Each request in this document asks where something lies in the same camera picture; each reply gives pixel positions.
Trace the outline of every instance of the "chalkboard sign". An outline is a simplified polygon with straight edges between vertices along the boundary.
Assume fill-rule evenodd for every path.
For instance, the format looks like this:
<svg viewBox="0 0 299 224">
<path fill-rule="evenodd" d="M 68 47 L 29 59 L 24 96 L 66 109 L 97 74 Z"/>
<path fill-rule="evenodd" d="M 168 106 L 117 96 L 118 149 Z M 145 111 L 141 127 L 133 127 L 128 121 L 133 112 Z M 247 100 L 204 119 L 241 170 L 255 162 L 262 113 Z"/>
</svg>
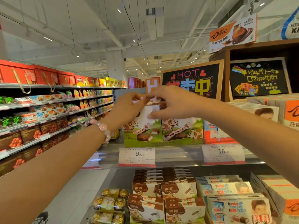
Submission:
<svg viewBox="0 0 299 224">
<path fill-rule="evenodd" d="M 230 101 L 292 93 L 283 57 L 230 61 Z"/>
<path fill-rule="evenodd" d="M 162 85 L 175 85 L 220 100 L 224 60 L 162 71 Z"/>
</svg>

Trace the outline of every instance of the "ceiling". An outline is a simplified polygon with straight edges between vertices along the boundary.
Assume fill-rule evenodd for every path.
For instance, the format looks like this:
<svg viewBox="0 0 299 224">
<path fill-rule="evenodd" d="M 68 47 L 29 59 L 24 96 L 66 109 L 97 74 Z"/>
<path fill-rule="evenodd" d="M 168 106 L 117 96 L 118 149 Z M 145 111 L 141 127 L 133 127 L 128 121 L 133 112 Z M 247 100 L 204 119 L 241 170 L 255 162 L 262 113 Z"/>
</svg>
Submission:
<svg viewBox="0 0 299 224">
<path fill-rule="evenodd" d="M 100 77 L 107 75 L 107 52 L 121 50 L 128 77 L 136 76 L 136 69 L 154 76 L 208 61 L 209 32 L 238 1 L 0 0 L 0 18 L 13 61 Z M 249 14 L 252 1 L 244 0 L 223 25 Z M 254 3 L 258 40 L 280 39 L 282 24 L 298 5 L 299 0 Z M 164 7 L 163 36 L 153 39 L 146 9 L 158 7 Z"/>
</svg>

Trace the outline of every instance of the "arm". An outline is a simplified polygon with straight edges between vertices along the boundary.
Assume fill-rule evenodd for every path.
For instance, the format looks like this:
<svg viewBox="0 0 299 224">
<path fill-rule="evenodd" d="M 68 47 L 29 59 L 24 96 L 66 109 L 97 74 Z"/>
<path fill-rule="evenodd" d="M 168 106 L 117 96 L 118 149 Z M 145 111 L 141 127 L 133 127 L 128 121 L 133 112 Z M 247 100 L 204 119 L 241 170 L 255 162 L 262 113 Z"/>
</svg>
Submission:
<svg viewBox="0 0 299 224">
<path fill-rule="evenodd" d="M 167 102 L 166 109 L 152 112 L 150 118 L 207 120 L 299 187 L 299 131 L 177 86 L 161 86 L 148 96 L 162 97 Z"/>
<path fill-rule="evenodd" d="M 100 122 L 116 131 L 132 120 L 148 100 L 133 104 L 135 93 L 127 93 Z M 55 145 L 0 179 L 1 223 L 31 223 L 64 185 L 86 163 L 106 139 L 97 125 L 91 125 Z"/>
</svg>

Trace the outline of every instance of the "ceiling light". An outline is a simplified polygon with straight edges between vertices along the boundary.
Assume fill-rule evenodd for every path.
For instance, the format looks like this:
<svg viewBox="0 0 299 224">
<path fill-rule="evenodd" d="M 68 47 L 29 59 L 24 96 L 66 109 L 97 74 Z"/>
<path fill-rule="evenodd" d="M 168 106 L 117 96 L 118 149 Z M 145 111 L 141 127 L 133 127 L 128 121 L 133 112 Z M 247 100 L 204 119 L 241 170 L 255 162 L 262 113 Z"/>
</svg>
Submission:
<svg viewBox="0 0 299 224">
<path fill-rule="evenodd" d="M 53 41 L 52 39 L 49 39 L 49 38 L 47 38 L 47 37 L 44 37 L 44 38 L 47 39 L 47 40 Z"/>
</svg>

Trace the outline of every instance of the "right hand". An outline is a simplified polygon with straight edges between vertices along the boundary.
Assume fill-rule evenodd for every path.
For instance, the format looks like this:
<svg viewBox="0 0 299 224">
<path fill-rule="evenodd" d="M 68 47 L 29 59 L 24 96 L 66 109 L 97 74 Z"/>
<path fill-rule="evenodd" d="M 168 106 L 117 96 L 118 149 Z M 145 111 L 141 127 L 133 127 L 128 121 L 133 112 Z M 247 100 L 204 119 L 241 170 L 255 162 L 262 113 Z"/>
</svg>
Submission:
<svg viewBox="0 0 299 224">
<path fill-rule="evenodd" d="M 167 105 L 166 109 L 150 113 L 148 119 L 200 117 L 200 106 L 206 101 L 205 99 L 209 99 L 178 86 L 158 86 L 146 96 L 163 98 L 166 100 Z"/>
</svg>

